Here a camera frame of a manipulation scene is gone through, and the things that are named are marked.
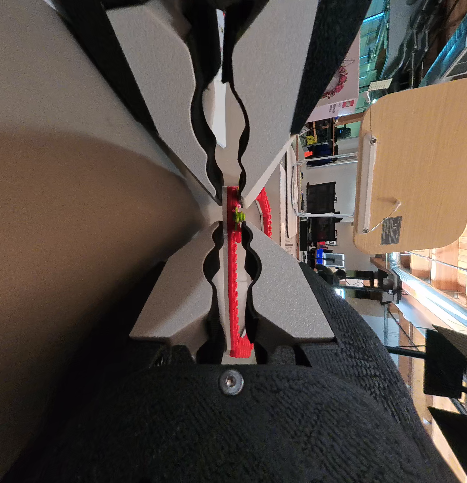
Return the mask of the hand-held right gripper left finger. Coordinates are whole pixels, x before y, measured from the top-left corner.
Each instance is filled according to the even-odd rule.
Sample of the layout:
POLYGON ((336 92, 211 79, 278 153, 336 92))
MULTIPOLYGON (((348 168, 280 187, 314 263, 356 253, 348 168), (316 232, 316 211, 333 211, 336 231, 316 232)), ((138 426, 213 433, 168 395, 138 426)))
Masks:
POLYGON ((214 277, 221 268, 223 223, 216 221, 172 255, 129 337, 166 345, 204 345, 207 319, 218 309, 214 277))

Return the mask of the black monitor on arm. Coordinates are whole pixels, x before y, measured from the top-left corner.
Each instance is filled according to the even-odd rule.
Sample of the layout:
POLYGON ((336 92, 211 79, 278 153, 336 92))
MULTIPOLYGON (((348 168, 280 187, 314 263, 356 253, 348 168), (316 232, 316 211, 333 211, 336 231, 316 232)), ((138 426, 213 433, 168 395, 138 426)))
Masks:
POLYGON ((424 393, 460 399, 467 359, 437 330, 426 331, 424 361, 424 393))

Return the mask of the silver ventilation duct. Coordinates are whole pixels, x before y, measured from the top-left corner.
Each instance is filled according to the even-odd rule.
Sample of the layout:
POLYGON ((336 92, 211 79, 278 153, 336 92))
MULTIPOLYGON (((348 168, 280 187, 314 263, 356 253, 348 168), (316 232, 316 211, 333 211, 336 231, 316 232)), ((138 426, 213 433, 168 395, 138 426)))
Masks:
POLYGON ((430 300, 432 305, 436 305, 440 310, 444 311, 467 329, 466 306, 460 304, 458 300, 448 296, 432 285, 409 273, 401 265, 399 252, 387 254, 387 262, 389 264, 390 271, 393 272, 393 274, 395 274, 401 282, 413 289, 417 295, 421 295, 424 299, 430 300))

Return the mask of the black storage crate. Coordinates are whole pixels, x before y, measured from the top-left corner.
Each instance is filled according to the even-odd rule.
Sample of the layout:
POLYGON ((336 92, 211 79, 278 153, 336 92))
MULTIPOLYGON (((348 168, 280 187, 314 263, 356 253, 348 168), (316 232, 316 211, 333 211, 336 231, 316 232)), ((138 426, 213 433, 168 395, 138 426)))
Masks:
POLYGON ((335 213, 336 182, 306 185, 306 211, 312 214, 335 213))
POLYGON ((341 218, 334 217, 309 218, 307 222, 308 243, 335 241, 335 225, 340 220, 341 218))

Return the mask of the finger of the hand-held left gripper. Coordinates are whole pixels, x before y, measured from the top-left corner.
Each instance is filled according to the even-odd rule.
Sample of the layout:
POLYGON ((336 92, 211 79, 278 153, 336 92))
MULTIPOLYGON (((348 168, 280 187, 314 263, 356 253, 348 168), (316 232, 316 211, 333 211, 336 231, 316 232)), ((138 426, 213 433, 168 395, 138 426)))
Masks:
POLYGON ((107 7, 107 16, 158 136, 210 197, 222 205, 223 174, 206 121, 191 24, 169 1, 107 7))
POLYGON ((245 120, 239 139, 243 207, 258 196, 291 140, 319 1, 232 1, 225 10, 224 80, 245 120))

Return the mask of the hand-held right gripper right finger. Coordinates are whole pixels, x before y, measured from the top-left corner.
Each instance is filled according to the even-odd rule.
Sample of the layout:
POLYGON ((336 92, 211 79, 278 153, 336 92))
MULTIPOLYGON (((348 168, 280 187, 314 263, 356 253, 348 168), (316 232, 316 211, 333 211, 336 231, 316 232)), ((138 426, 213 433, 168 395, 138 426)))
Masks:
POLYGON ((251 278, 244 316, 249 341, 262 347, 334 341, 297 259, 250 222, 242 223, 242 246, 251 278))

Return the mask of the red curved lego piece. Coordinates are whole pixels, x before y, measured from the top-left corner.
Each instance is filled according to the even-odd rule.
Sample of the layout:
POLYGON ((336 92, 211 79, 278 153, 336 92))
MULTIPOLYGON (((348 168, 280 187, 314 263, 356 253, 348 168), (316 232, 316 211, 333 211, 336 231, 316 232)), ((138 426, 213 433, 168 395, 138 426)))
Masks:
POLYGON ((224 227, 226 228, 226 264, 227 264, 227 308, 229 316, 229 355, 237 359, 248 359, 253 350, 253 344, 247 335, 241 335, 239 327, 239 302, 238 302, 238 245, 242 242, 242 224, 236 225, 233 221, 235 206, 240 208, 238 201, 238 187, 226 187, 225 194, 226 215, 224 227))
POLYGON ((272 210, 265 187, 255 199, 255 204, 261 217, 261 230, 266 236, 272 238, 272 210))

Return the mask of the white poster with red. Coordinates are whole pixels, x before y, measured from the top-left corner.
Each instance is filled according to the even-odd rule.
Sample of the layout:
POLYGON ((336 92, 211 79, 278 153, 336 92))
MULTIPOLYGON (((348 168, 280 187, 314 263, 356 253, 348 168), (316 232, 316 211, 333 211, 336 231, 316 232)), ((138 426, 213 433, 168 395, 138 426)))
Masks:
POLYGON ((354 112, 359 92, 360 40, 358 31, 345 59, 335 72, 308 122, 350 115, 354 112))

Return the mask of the light wooden tabletop with label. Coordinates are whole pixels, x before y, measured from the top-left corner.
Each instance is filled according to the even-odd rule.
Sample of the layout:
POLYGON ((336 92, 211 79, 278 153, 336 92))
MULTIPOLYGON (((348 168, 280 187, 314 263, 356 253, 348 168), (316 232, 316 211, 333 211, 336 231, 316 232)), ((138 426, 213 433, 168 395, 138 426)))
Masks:
POLYGON ((454 243, 467 223, 467 78, 372 104, 357 159, 358 250, 373 255, 454 243))

